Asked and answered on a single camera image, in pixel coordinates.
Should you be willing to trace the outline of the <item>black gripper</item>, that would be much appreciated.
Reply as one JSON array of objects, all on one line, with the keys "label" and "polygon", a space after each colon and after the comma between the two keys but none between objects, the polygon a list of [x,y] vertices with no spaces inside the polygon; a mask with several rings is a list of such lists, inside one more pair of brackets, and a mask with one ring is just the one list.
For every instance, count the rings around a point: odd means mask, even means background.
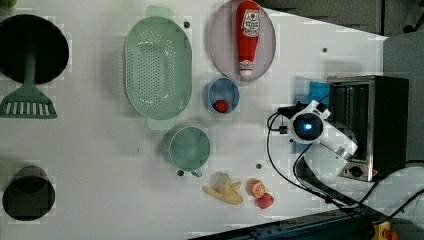
[{"label": "black gripper", "polygon": [[[288,121],[292,119],[292,117],[302,111],[306,107],[306,104],[303,104],[301,102],[297,102],[294,106],[288,106],[288,107],[280,107],[277,110],[277,113],[283,117],[285,117]],[[280,134],[287,134],[289,129],[290,123],[283,123],[279,127],[279,133]]]}]

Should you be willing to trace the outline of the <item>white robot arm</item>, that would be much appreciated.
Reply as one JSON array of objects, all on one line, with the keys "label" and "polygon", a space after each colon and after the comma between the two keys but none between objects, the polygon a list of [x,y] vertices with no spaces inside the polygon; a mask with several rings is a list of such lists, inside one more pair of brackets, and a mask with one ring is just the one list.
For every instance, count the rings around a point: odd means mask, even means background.
[{"label": "white robot arm", "polygon": [[280,107],[277,112],[289,120],[286,131],[295,142],[320,144],[346,161],[358,148],[354,140],[327,121],[330,111],[321,102],[298,102],[295,106]]}]

